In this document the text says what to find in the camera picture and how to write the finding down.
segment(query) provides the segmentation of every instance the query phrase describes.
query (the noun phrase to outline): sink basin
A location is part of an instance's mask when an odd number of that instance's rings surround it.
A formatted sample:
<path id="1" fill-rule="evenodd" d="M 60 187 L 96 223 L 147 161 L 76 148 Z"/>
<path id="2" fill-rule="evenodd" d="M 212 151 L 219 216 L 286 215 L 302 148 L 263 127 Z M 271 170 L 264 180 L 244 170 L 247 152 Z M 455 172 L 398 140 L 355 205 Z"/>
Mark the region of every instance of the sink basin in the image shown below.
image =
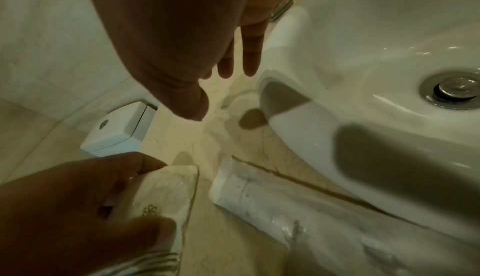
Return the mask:
<path id="1" fill-rule="evenodd" d="M 480 245 L 480 109 L 420 91 L 479 75 L 480 0 L 302 0 L 263 56 L 261 108 L 300 157 L 390 214 Z"/>

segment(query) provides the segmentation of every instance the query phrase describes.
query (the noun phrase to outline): transparent plastic wrapper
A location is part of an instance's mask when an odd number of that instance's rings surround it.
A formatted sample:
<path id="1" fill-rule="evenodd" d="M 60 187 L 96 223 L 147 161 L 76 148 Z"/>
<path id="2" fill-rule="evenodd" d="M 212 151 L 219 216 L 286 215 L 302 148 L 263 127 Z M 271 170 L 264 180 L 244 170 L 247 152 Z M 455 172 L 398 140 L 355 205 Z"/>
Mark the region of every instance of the transparent plastic wrapper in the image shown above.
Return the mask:
<path id="1" fill-rule="evenodd" d="M 91 276 L 177 275 L 198 174 L 195 166 L 170 166 L 133 178 L 108 221 L 122 222 L 142 215 L 165 216 L 176 221 L 176 236 L 171 246 L 159 246 L 157 250 Z"/>
<path id="2" fill-rule="evenodd" d="M 289 275 L 478 275 L 480 251 L 435 231 L 222 159 L 217 205 L 290 249 Z"/>

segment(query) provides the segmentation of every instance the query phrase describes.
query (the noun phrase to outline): countertop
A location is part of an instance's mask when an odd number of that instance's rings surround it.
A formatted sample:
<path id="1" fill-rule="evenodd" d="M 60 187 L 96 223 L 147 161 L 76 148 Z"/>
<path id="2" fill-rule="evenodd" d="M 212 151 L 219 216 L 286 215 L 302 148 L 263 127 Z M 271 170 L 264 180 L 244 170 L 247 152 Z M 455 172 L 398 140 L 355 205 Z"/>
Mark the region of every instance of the countertop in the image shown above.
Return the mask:
<path id="1" fill-rule="evenodd" d="M 222 154 L 351 197 L 305 163 L 270 128 L 259 109 L 256 80 L 243 74 L 242 49 L 237 41 L 231 79 L 220 78 L 214 69 L 212 78 L 201 82 L 210 98 L 202 122 L 181 119 L 161 107 L 143 142 L 142 152 L 168 164 L 199 166 L 181 276 L 285 275 L 288 259 L 282 245 L 209 200 Z"/>

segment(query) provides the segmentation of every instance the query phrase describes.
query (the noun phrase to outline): gold logo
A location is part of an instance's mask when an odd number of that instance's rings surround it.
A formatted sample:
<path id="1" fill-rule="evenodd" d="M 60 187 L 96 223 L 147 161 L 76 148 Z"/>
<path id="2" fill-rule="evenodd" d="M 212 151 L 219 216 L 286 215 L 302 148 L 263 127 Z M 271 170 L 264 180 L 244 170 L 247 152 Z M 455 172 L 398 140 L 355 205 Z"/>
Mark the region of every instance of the gold logo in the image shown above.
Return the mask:
<path id="1" fill-rule="evenodd" d="M 145 207 L 143 210 L 144 210 L 144 211 L 143 211 L 143 214 L 142 214 L 143 216 L 145 216 L 145 215 L 158 215 L 158 213 L 157 213 L 157 210 L 158 210 L 157 206 L 148 205 L 148 207 Z"/>

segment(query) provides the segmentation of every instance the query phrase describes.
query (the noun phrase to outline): skin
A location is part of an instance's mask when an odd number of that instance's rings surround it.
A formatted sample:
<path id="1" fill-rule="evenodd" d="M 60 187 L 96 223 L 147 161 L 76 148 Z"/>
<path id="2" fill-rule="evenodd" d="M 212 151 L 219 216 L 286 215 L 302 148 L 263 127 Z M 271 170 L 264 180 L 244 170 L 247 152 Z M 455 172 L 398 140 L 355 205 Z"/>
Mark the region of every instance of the skin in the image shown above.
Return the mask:
<path id="1" fill-rule="evenodd" d="M 209 109 L 199 79 L 218 63 L 233 73 L 241 26 L 243 67 L 258 70 L 272 10 L 282 0 L 92 0 L 131 75 L 178 116 L 202 120 Z"/>
<path id="2" fill-rule="evenodd" d="M 0 275 L 86 275 L 168 243 L 174 221 L 105 221 L 132 176 L 164 167 L 141 153 L 71 162 L 0 186 Z"/>

